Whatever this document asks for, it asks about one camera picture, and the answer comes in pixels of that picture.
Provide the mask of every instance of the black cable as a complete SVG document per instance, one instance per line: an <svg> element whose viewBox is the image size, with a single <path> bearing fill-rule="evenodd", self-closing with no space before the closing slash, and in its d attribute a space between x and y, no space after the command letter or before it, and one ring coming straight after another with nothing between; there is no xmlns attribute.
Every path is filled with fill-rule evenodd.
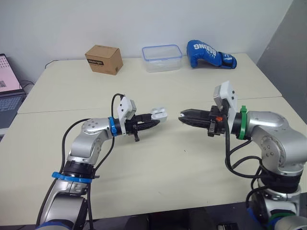
<svg viewBox="0 0 307 230"><path fill-rule="evenodd" d="M236 163L234 163L231 168L235 169L239 164L243 163L244 161L250 160L250 159L256 159L256 160L261 160L260 157L257 156L247 156L247 157L243 157L242 159L238 160Z"/></svg>
<svg viewBox="0 0 307 230"><path fill-rule="evenodd" d="M61 164L61 168L59 170L59 173L62 173L63 171L63 168L64 168L64 164L65 164L65 140L66 140L66 136L67 134L69 133L69 131L77 124L81 123L81 122L84 122L84 121L87 121L87 119L82 119L82 120L79 120L79 121L76 121L75 123L73 123L67 130L66 132L64 133L64 136L63 136L63 139L62 139L62 164Z"/></svg>
<svg viewBox="0 0 307 230"><path fill-rule="evenodd" d="M256 173L255 173L255 175L259 175L260 171L261 171L261 167L259 166L258 169L257 169L257 171L256 171ZM255 183L255 181L256 181L256 178L253 178L253 179L251 180L251 182L250 182L250 187L251 187L252 190L254 189L254 183Z"/></svg>
<svg viewBox="0 0 307 230"><path fill-rule="evenodd" d="M58 60L53 60L53 61L48 62L48 63L45 65L45 69L46 69L47 65L49 65L50 63L52 63L52 62L54 62L54 61L58 61Z"/></svg>
<svg viewBox="0 0 307 230"><path fill-rule="evenodd" d="M91 183L87 184L87 209L88 209L88 218L89 218L89 223L90 223L90 230L94 230L92 206L91 206Z"/></svg>
<svg viewBox="0 0 307 230"><path fill-rule="evenodd" d="M60 170L59 170L59 173L62 173L63 168L64 168L64 165L65 165L65 140L66 140L66 136L68 135L69 131L70 131L75 125L77 125L78 123L87 121L87 120L88 120L88 118L87 118L87 119L82 119L82 120L79 120L79 121L73 123L73 124L66 130L66 132L64 133L64 136L63 136L63 139L62 139L62 163L61 163L61 168L60 168ZM53 188L53 186L54 186L56 180L57 180L57 178L53 180L51 186L49 187L49 189L48 189L48 191L47 191L47 193L46 193L46 196L45 196L45 198L44 198L44 200L43 200L43 203L42 203L42 205L41 205L41 207L40 207L40 210L39 210L38 216L37 216L37 220L36 220L36 227L38 227L39 224L40 224L40 219L41 219L41 216L42 216L42 213L43 213L44 206L45 206L45 204L46 204L46 202L47 202L47 199L48 199L48 197L49 197L49 194L50 194L50 192L51 192L51 189Z"/></svg>
<svg viewBox="0 0 307 230"><path fill-rule="evenodd" d="M114 112L113 112L113 106L114 106L114 100L117 96L120 96L120 99L122 99L124 97L123 94L120 93L116 93L114 94L113 98L112 98L112 102L111 102L111 116L114 118ZM114 147L114 143L115 143L115 137L112 138L112 145L109 149L109 151L107 152L107 154L105 155L105 157L97 164L96 168L95 168L95 172L98 170L98 168L100 167L100 165L107 159L107 157L110 155L113 147Z"/></svg>
<svg viewBox="0 0 307 230"><path fill-rule="evenodd" d="M24 86L22 86L22 87L24 88L24 87L26 87L26 86L28 86L28 85L34 85L34 84L28 83L28 84L26 84L26 85L24 85Z"/></svg>
<svg viewBox="0 0 307 230"><path fill-rule="evenodd" d="M246 174L242 174L242 173L239 173L239 172L236 172L235 170L232 169L232 166L231 166L231 162L230 162L230 134L229 134L229 125L228 125L228 121L227 121L227 116L226 115L223 115L223 122L224 122L224 125L225 125L225 149L226 149L226 158L225 158L225 164L226 164L226 167L227 169L232 172L233 174L237 175L237 176L241 176L241 177L244 177L244 178L260 178L260 175L246 175ZM250 142L247 141L245 143L243 143L242 145L238 146L238 147L242 147L242 146L245 146L247 144L249 144Z"/></svg>
<svg viewBox="0 0 307 230"><path fill-rule="evenodd" d="M20 230L20 229L23 229L26 225L22 225L21 227L19 227L18 229L15 229L15 230Z"/></svg>
<svg viewBox="0 0 307 230"><path fill-rule="evenodd" d="M250 199L250 197L254 194L254 193L256 193L256 192L259 192L259 191L261 191L261 190L264 190L264 189L268 189L268 188L270 188L268 185L265 185L265 186L262 186L262 187L259 187L259 188L254 188L254 189L252 189L249 193L248 193L248 195L246 196L246 200L245 200L245 206L246 206L246 208L249 208L249 199Z"/></svg>
<svg viewBox="0 0 307 230"><path fill-rule="evenodd" d="M49 189L48 189L48 191L47 191L47 193L46 193L46 195L45 195L45 198L44 198L44 200L43 200L43 203L42 203L42 205L41 205L41 207L40 207L40 209L39 209L38 216L37 216L37 219L36 219L36 225L35 225L36 228L37 228L37 227L39 226L39 224L40 224L40 219L41 219L41 217L42 217L42 213L43 213L45 204L46 204L46 202L47 202L47 199L48 199L48 197L49 197L49 194L50 194L50 192L51 192L51 190L52 190L54 184L56 183L56 181L57 181L57 178L55 178L55 179L53 180L53 182L51 183L51 185L50 185L50 187L49 187Z"/></svg>
<svg viewBox="0 0 307 230"><path fill-rule="evenodd" d="M233 154L235 151L237 151L238 149L240 149L240 148L242 148L242 147L248 145L249 143L251 143L251 139L249 139L248 141L244 142L243 144L238 145L237 147L233 148L233 149L230 151L230 154L229 154L229 155Z"/></svg>
<svg viewBox="0 0 307 230"><path fill-rule="evenodd" d="M124 97L123 94L120 93L116 93L113 98L112 98L112 102L111 102L111 116L114 118L114 113L113 113L113 105L114 105L114 100L117 96L120 96L120 99L122 99Z"/></svg>
<svg viewBox="0 0 307 230"><path fill-rule="evenodd" d="M33 82L33 81L30 81L30 80L21 80L20 82L23 82L23 81L26 81L26 82L28 82L28 83L34 84L34 82Z"/></svg>
<svg viewBox="0 0 307 230"><path fill-rule="evenodd" d="M112 138L112 145L109 149L109 151L107 152L107 154L105 155L105 157L97 164L96 168L95 168L95 172L98 170L98 168L100 167L100 165L106 160L106 158L110 155L113 147L114 147L114 142L115 142L115 137Z"/></svg>

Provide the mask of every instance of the cardboard box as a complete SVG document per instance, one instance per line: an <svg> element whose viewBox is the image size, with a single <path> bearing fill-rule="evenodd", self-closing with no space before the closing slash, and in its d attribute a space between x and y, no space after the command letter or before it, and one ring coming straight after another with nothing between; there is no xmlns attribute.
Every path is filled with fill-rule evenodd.
<svg viewBox="0 0 307 230"><path fill-rule="evenodd" d="M119 48L95 45L85 56L94 72L116 75L123 66Z"/></svg>

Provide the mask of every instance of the robotic arm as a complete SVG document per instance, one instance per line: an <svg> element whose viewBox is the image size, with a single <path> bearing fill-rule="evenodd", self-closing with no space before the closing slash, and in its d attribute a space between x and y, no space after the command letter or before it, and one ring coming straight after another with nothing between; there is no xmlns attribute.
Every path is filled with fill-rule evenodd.
<svg viewBox="0 0 307 230"><path fill-rule="evenodd" d="M307 161L307 138L291 129L287 120L276 113L247 112L245 106L238 113L237 95L229 81L215 88L213 98L216 105L210 111L188 109L181 112L179 120L190 126L206 128L210 137L225 134L227 168L236 175L253 179L246 205L258 222L276 230L306 227L307 218L299 216L299 181ZM230 150L230 133L248 141ZM261 159L248 156L231 165L230 155L251 141L260 147ZM234 170L248 159L260 162L255 175ZM253 188L255 180L258 182L256 189Z"/></svg>
<svg viewBox="0 0 307 230"><path fill-rule="evenodd" d="M65 133L62 143L62 167L54 172L55 178L37 217L37 229L53 230L81 230L84 227L87 212L92 218L90 204L90 189L96 170L110 154L114 146L114 137L118 135L134 135L139 141L138 131L156 126L167 118L164 108L154 109L151 114L135 115L136 106L133 100L122 94L120 105L117 108L118 118L83 119L74 123ZM82 124L81 133L73 141L64 166L65 137L69 130L78 123ZM98 160L101 147L106 140L113 139L112 146L107 155L94 168Z"/></svg>

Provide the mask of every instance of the plastic container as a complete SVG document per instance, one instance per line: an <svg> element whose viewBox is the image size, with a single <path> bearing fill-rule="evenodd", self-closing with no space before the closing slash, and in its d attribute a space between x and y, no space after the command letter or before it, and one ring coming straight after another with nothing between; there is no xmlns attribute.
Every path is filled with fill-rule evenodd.
<svg viewBox="0 0 307 230"><path fill-rule="evenodd" d="M182 53L177 45L143 47L142 56L146 70L150 73L181 67Z"/></svg>

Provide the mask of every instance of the blue boxing glove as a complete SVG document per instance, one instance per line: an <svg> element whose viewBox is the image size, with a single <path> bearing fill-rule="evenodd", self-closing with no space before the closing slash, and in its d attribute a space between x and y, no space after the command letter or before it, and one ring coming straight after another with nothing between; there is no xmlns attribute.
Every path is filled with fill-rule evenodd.
<svg viewBox="0 0 307 230"><path fill-rule="evenodd" d="M188 42L187 55L193 68L197 66L197 60L200 58L225 69L234 69L236 67L236 59L234 56L217 52L211 46L199 40L191 40Z"/></svg>

